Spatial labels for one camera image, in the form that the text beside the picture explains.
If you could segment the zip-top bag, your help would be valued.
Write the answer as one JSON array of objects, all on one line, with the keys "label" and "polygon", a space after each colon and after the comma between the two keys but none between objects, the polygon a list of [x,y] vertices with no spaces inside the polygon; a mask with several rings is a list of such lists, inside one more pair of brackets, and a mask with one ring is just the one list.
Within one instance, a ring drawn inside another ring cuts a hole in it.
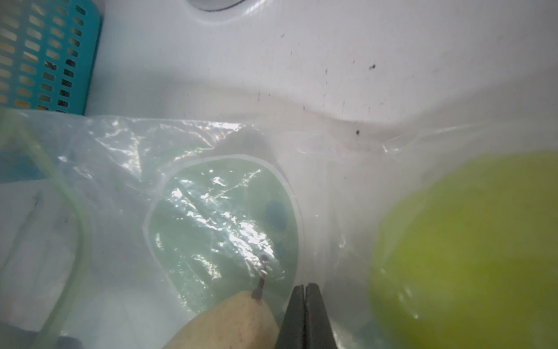
[{"label": "zip-top bag", "polygon": [[1,347],[165,348],[260,280],[283,323],[319,286],[337,348],[393,348],[373,245],[401,199],[485,155],[557,153],[557,123],[319,129],[1,110]]}]

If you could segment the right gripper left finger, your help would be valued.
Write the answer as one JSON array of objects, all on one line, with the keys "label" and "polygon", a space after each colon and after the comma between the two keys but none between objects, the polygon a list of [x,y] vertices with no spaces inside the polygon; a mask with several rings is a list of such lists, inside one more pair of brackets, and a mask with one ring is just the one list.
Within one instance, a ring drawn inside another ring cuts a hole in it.
[{"label": "right gripper left finger", "polygon": [[275,349],[305,348],[306,302],[305,286],[293,288],[288,307],[281,324]]}]

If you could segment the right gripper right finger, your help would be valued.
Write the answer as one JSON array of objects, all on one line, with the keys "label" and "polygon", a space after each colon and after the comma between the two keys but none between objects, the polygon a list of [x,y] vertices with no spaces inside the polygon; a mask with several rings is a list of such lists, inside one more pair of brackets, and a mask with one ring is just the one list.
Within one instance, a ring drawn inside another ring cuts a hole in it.
[{"label": "right gripper right finger", "polygon": [[337,349],[320,288],[310,283],[305,291],[305,348]]}]

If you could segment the cream pear bag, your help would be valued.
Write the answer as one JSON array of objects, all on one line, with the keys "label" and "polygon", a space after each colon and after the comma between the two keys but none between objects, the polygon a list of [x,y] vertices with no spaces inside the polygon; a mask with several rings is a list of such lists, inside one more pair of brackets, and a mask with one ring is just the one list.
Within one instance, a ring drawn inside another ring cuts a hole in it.
[{"label": "cream pear bag", "polygon": [[189,321],[165,348],[274,348],[279,327],[263,299],[267,256],[260,258],[260,280]]}]

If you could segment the green pear bag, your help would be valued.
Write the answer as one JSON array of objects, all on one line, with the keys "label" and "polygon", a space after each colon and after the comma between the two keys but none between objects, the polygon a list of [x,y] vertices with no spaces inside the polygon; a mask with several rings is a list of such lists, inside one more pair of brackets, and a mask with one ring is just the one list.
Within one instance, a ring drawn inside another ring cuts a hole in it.
[{"label": "green pear bag", "polygon": [[480,156],[401,199],[369,297],[393,348],[556,348],[557,153]]}]

